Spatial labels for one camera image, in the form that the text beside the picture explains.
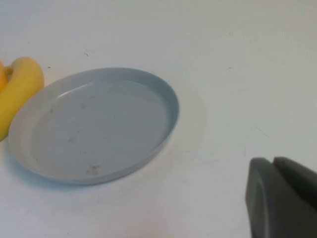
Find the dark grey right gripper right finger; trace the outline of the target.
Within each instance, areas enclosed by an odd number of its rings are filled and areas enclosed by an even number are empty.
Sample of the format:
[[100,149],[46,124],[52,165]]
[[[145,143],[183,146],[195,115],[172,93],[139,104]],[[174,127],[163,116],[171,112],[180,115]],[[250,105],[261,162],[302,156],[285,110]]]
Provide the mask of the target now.
[[304,201],[317,209],[317,173],[286,157],[275,157],[274,166]]

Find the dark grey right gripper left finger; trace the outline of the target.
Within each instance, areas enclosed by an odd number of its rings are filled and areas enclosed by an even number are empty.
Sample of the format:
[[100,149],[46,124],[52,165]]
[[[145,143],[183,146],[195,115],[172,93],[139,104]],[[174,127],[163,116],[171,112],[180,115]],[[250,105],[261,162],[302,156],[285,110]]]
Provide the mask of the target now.
[[298,196],[273,161],[250,161],[246,206],[254,238],[317,236],[317,210]]

